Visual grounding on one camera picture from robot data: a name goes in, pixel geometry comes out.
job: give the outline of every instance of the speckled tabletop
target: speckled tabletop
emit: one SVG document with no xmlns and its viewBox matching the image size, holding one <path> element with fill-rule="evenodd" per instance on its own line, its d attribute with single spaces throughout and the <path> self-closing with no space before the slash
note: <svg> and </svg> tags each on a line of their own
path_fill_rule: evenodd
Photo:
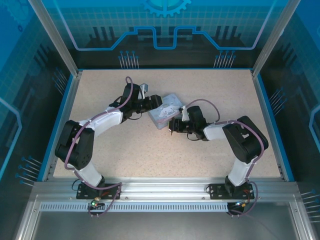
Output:
<svg viewBox="0 0 320 240">
<path fill-rule="evenodd" d="M 204 98 L 220 110 L 221 121 L 247 115 L 270 138 L 249 70 L 143 69 L 84 70 L 70 119 L 81 121 L 102 112 L 119 97 L 125 77 L 148 84 L 148 96 L 174 93 L 183 104 Z M 207 122 L 217 114 L 206 102 L 198 102 Z M 127 120 L 94 141 L 92 161 L 105 177 L 225 177 L 235 156 L 226 139 L 190 141 L 185 134 L 167 128 L 158 130 L 147 113 L 137 121 Z M 58 160 L 54 177 L 74 177 Z M 274 151 L 269 148 L 253 168 L 251 176 L 279 177 Z"/>
</svg>

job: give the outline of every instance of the white robotic arm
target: white robotic arm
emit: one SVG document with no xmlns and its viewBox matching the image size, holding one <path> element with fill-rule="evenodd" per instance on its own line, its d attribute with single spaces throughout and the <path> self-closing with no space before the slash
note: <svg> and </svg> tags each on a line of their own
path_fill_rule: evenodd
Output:
<svg viewBox="0 0 320 240">
<path fill-rule="evenodd" d="M 225 188 L 232 195 L 244 185 L 257 158 L 269 144 L 266 137 L 247 116 L 230 122 L 207 123 L 199 106 L 181 109 L 182 119 L 173 118 L 169 130 L 195 134 L 198 140 L 227 139 L 235 155 L 231 172 L 225 179 Z"/>
<path fill-rule="evenodd" d="M 131 85 L 128 83 L 124 89 L 120 102 L 113 102 L 107 107 L 104 114 L 94 118 L 93 120 L 87 119 L 79 122 L 69 120 L 64 125 L 60 135 L 58 144 L 55 149 L 55 155 L 65 162 L 71 144 L 79 132 L 88 121 L 81 132 L 77 143 L 72 149 L 71 155 L 67 162 L 67 167 L 73 169 L 76 175 L 83 181 L 93 187 L 103 187 L 104 178 L 94 167 L 91 158 L 93 154 L 94 139 L 104 133 L 109 128 L 119 125 L 129 119 L 133 113 L 142 114 L 149 110 L 156 109 L 162 104 L 161 97 L 152 95 L 145 97 L 148 91 L 148 85 L 133 84 L 133 91 L 127 103 L 120 109 L 116 109 L 121 103 L 124 103 L 129 97 Z"/>
</svg>

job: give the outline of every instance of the transparent plastic box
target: transparent plastic box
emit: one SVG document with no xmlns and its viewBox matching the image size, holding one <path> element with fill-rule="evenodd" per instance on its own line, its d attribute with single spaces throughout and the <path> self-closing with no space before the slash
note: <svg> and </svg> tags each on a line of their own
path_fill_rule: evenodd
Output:
<svg viewBox="0 0 320 240">
<path fill-rule="evenodd" d="M 178 97 L 172 93 L 162 98 L 162 105 L 149 111 L 149 116 L 158 129 L 168 126 L 169 121 L 179 114 L 179 108 L 183 104 Z"/>
</svg>

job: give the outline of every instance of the black mounting plate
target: black mounting plate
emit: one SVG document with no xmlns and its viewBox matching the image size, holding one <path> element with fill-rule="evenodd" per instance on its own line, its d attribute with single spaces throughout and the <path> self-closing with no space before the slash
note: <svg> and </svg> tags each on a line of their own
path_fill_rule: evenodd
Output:
<svg viewBox="0 0 320 240">
<path fill-rule="evenodd" d="M 255 199 L 254 190 L 251 184 L 244 183 L 241 186 L 236 188 L 236 191 L 233 193 L 232 196 L 226 190 L 224 183 L 215 183 L 209 184 L 206 188 L 208 194 L 210 194 L 211 200 L 246 200 L 248 199 L 248 195 L 244 192 L 244 190 L 249 190 L 249 198 Z"/>
<path fill-rule="evenodd" d="M 104 184 L 104 187 L 109 187 L 109 186 L 112 186 L 114 185 L 114 183 L 112 184 L 108 184 L 108 183 L 105 183 Z M 107 190 L 104 190 L 101 195 L 103 195 L 101 197 L 101 199 L 103 200 L 112 200 L 114 199 L 115 197 L 115 194 L 117 193 L 117 190 L 118 190 L 118 187 L 113 187 L 113 188 L 110 188 L 110 189 L 107 189 Z M 120 194 L 118 194 L 118 196 L 115 198 L 116 200 L 120 199 Z M 89 186 L 85 185 L 84 183 L 80 183 L 79 186 L 78 186 L 78 190 L 77 190 L 77 193 L 76 193 L 76 199 L 89 199 L 89 200 L 92 200 L 94 199 L 95 197 L 99 197 L 99 195 L 97 193 L 93 193 L 93 189 L 90 188 Z"/>
</svg>

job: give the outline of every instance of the glass wall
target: glass wall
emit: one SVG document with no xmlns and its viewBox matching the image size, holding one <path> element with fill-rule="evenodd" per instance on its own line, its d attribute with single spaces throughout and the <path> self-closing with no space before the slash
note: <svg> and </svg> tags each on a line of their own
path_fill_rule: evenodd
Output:
<svg viewBox="0 0 320 240">
<path fill-rule="evenodd" d="M 301 0 L 261 70 L 301 192 L 320 192 L 320 2 Z"/>
<path fill-rule="evenodd" d="M 79 68 L 251 68 L 287 0 L 43 0 Z"/>
<path fill-rule="evenodd" d="M 0 23 L 0 233 L 12 239 L 70 72 L 27 0 L 1 1 Z"/>
</svg>

